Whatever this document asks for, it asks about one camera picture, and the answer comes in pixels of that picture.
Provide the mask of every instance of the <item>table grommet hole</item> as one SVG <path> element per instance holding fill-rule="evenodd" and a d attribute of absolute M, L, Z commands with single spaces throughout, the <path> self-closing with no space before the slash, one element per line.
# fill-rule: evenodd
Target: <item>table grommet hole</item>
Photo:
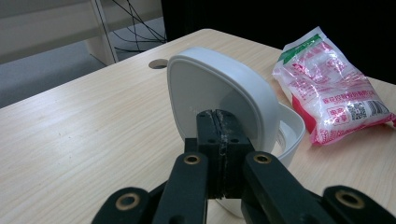
<path fill-rule="evenodd" d="M 167 65 L 168 65 L 168 60 L 157 59 L 157 60 L 151 61 L 148 64 L 148 67 L 150 67 L 152 69 L 163 69 L 163 68 L 167 67 Z"/>

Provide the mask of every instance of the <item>gray floor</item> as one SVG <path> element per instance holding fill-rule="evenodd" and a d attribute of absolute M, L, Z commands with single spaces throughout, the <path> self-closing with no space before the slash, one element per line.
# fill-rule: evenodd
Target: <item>gray floor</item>
<path fill-rule="evenodd" d="M 120 49 L 147 50 L 164 42 L 163 18 L 115 31 L 109 37 L 113 46 L 118 48 L 116 52 L 119 61 L 122 61 L 138 52 Z M 0 64 L 0 108 L 104 67 L 103 63 L 91 56 L 83 41 Z"/>

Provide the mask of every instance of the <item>red and white packaging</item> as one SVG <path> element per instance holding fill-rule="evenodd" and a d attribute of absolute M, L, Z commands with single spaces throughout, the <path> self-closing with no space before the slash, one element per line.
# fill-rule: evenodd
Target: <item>red and white packaging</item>
<path fill-rule="evenodd" d="M 319 27 L 283 48 L 273 76 L 303 118 L 314 145 L 328 145 L 396 116 L 368 78 Z"/>

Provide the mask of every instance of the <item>black cable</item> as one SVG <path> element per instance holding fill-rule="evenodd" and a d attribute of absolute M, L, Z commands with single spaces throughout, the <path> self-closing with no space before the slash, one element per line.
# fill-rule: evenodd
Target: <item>black cable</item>
<path fill-rule="evenodd" d="M 114 34 L 115 36 L 117 36 L 119 39 L 123 40 L 123 41 L 136 43 L 136 47 L 137 47 L 137 50 L 132 50 L 132 49 L 121 49 L 121 48 L 115 48 L 115 49 L 122 50 L 122 51 L 126 51 L 126 52 L 140 53 L 140 52 L 144 52 L 145 50 L 142 50 L 142 49 L 139 48 L 139 43 L 143 43 L 143 42 L 151 42 L 151 43 L 155 43 L 155 42 L 156 42 L 156 43 L 162 43 L 162 44 L 163 44 L 163 43 L 166 43 L 166 39 L 165 39 L 162 35 L 158 34 L 155 30 L 153 30 L 151 27 L 147 26 L 147 25 L 143 22 L 143 20 L 140 18 L 140 16 L 137 14 L 136 10 L 135 10 L 134 7 L 132 6 L 130 0 L 126 0 L 127 3 L 128 3 L 129 11 L 128 11 L 125 7 L 123 7 L 122 5 L 120 5 L 116 0 L 112 0 L 112 1 L 113 1 L 116 5 L 118 5 L 121 9 L 123 9 L 126 13 L 128 13 L 128 14 L 131 16 L 132 22 L 133 22 L 134 31 L 132 31 L 129 27 L 126 27 L 126 28 L 127 28 L 132 34 L 134 34 L 134 40 L 125 39 L 125 38 L 121 37 L 120 35 L 118 35 L 115 31 L 113 31 L 113 34 Z M 147 37 L 143 37 L 143 36 L 141 36 L 141 35 L 139 35 L 139 34 L 137 33 L 137 31 L 136 31 L 136 22 L 137 22 L 137 21 L 139 21 L 142 25 L 144 25 L 144 26 L 148 29 L 149 32 L 151 32 L 151 34 L 154 36 L 154 39 L 147 38 Z"/>
<path fill-rule="evenodd" d="M 123 41 L 126 41 L 126 42 L 133 42 L 133 43 L 136 42 L 136 40 L 128 40 L 128 39 L 125 39 L 125 38 L 121 37 L 121 36 L 118 35 L 115 31 L 113 31 L 113 34 L 116 35 L 119 39 L 121 39 L 121 40 L 123 40 Z M 140 36 L 140 35 L 138 35 L 138 36 L 141 37 L 141 38 L 143 38 L 143 39 L 147 39 L 147 40 L 137 40 L 137 42 L 139 42 L 139 43 L 163 43 L 163 42 L 158 41 L 158 40 L 155 40 L 155 39 L 148 39 L 148 38 L 145 38 L 145 37 Z"/>
<path fill-rule="evenodd" d="M 129 5 L 129 8 L 131 8 L 131 9 L 134 11 L 134 14 L 136 14 L 137 18 L 143 23 L 143 25 L 145 25 L 145 26 L 148 28 L 148 30 L 149 30 L 150 32 L 153 31 L 156 35 L 158 35 L 158 36 L 160 36 L 162 39 L 164 39 L 162 35 L 158 34 L 155 30 L 151 29 L 149 26 L 147 26 L 147 25 L 143 22 L 143 20 L 142 20 L 142 19 L 140 18 L 140 16 L 139 16 L 139 14 L 137 14 L 136 10 L 134 10 L 134 7 L 132 6 L 130 0 L 127 0 L 127 2 L 128 2 L 128 5 Z M 157 39 L 159 39 L 154 33 L 151 32 L 151 34 L 152 34 L 154 37 L 156 37 Z"/>
<path fill-rule="evenodd" d="M 120 49 L 120 48 L 117 48 L 117 47 L 114 47 L 114 49 L 119 49 L 119 50 L 122 50 L 122 51 L 132 52 L 132 53 L 142 53 L 142 52 L 145 51 L 145 50 L 135 50 L 135 49 Z"/>
<path fill-rule="evenodd" d="M 135 10 L 134 10 L 134 7 L 131 5 L 131 3 L 129 2 L 129 0 L 127 0 L 128 1 L 128 5 L 134 10 L 134 12 L 136 13 L 136 15 L 138 16 L 138 17 L 136 17 L 136 16 L 134 16 L 131 12 L 129 12 L 126 8 L 124 8 L 122 5 L 120 5 L 117 1 L 115 1 L 115 0 L 112 0 L 115 4 L 117 4 L 122 10 L 124 10 L 126 13 L 128 13 L 132 18 L 134 18 L 134 19 L 136 19 L 137 21 L 140 21 L 140 23 L 142 23 L 144 26 L 146 26 L 146 28 L 148 28 L 148 30 L 151 32 L 151 31 L 153 31 L 156 35 L 158 35 L 158 36 L 160 36 L 163 40 L 165 40 L 165 38 L 162 36 L 162 35 L 160 35 L 160 34 L 158 34 L 155 30 L 153 30 L 151 27 L 149 27 L 149 26 L 147 26 L 144 22 L 143 22 L 143 20 L 137 15 L 137 13 L 135 12 Z"/>

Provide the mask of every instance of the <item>wooden table surface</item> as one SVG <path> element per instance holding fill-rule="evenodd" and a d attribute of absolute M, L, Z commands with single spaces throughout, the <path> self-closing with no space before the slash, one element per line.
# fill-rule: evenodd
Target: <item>wooden table surface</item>
<path fill-rule="evenodd" d="M 149 63 L 190 47 L 228 55 L 262 75 L 290 106 L 271 73 L 280 55 L 233 35 L 204 29 L 0 109 L 0 223 L 91 223 L 118 189 L 148 191 L 167 180 L 184 143 L 166 68 Z M 392 112 L 396 86 L 370 78 Z M 358 189 L 396 215 L 396 131 L 377 125 L 326 147 L 308 133 L 288 167 L 322 195 Z M 207 223 L 245 223 L 210 200 Z"/>

